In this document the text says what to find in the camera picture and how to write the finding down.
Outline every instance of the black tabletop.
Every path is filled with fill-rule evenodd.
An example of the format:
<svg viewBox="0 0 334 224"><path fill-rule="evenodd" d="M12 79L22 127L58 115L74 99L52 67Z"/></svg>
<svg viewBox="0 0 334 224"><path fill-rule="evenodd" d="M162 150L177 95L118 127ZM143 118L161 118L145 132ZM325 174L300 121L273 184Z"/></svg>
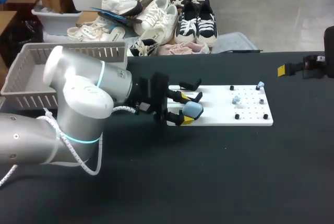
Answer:
<svg viewBox="0 0 334 224"><path fill-rule="evenodd" d="M1 223L332 223L334 79L277 77L308 54L131 60L134 77L160 71L172 84L263 81L273 126L161 128L151 115L113 115L99 175L19 166L0 188Z"/></svg>

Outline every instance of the pink shoe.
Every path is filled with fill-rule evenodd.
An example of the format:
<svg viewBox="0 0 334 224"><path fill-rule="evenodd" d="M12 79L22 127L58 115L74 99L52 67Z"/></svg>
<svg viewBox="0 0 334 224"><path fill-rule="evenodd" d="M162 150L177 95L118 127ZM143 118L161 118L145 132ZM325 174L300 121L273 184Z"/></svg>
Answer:
<svg viewBox="0 0 334 224"><path fill-rule="evenodd" d="M199 45L192 42L175 45L163 45L158 48L158 55L185 55L185 54L209 54L210 49L206 43Z"/></svg>

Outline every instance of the yellow block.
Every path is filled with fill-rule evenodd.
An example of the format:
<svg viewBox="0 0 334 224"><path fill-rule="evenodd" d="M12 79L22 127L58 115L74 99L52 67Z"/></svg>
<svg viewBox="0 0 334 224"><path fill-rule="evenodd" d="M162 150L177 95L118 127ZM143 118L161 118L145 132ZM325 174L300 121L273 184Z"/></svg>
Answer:
<svg viewBox="0 0 334 224"><path fill-rule="evenodd" d="M187 96L185 96L183 93L181 93L181 96L183 99L190 100Z"/></svg>
<svg viewBox="0 0 334 224"><path fill-rule="evenodd" d="M184 121L182 122L182 125L189 125L189 124L191 124L193 121L194 121L193 118L184 116Z"/></svg>
<svg viewBox="0 0 334 224"><path fill-rule="evenodd" d="M285 65L280 66L277 69L278 77L285 75Z"/></svg>

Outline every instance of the white pegboard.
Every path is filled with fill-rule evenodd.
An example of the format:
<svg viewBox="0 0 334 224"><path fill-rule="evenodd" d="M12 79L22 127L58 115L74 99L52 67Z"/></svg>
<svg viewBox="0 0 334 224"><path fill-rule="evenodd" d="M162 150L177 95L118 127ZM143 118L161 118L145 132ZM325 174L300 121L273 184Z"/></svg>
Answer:
<svg viewBox="0 0 334 224"><path fill-rule="evenodd" d="M195 98L199 92L203 93L203 97L199 102L204 112L201 117L187 126L272 126L273 118L271 116L266 92L264 88L256 90L256 85L251 86L234 86L234 90L230 90L230 86L199 86L196 92L188 90L180 90L179 86L169 86L171 90L180 90L189 97ZM234 96L240 97L240 102L232 104ZM264 99L264 103L260 104L260 99ZM179 113L184 105L168 99L168 111ZM268 115L268 119L264 119L264 114Z"/></svg>

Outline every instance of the gray plastic tray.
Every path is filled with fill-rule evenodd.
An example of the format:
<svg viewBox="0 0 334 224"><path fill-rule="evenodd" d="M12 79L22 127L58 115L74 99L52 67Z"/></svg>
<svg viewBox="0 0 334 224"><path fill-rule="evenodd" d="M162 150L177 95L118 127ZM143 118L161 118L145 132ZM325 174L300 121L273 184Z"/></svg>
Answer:
<svg viewBox="0 0 334 224"><path fill-rule="evenodd" d="M18 110L58 107L55 90L43 83L46 60L57 45L126 69L127 44L125 42L25 44L11 65L1 89L1 95L6 97L13 107Z"/></svg>

